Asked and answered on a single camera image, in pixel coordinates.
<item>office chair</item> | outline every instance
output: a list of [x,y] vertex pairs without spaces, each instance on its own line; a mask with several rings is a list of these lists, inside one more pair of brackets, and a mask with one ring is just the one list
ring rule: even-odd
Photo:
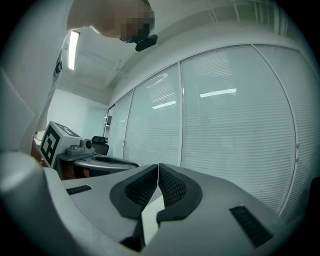
[[106,156],[109,151],[109,145],[107,144],[107,138],[94,136],[92,138],[92,147],[98,155]]

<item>ceiling light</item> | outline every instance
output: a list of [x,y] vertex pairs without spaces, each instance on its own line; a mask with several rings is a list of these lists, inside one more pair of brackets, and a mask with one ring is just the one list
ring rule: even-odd
[[154,106],[152,108],[154,110],[156,110],[156,109],[163,108],[163,107],[166,107],[166,106],[170,106],[170,105],[173,105],[173,104],[176,104],[176,102],[175,101],[170,101],[168,103],[164,103],[164,104],[161,104],[161,105],[158,105],[158,106]]
[[218,91],[200,94],[200,97],[205,98],[205,97],[214,96],[214,95],[231,94],[231,93],[235,93],[236,91],[237,91],[237,89],[218,90]]
[[75,70],[76,65],[76,51],[80,33],[71,31],[70,43],[69,43],[69,55],[68,55],[68,67],[71,70]]

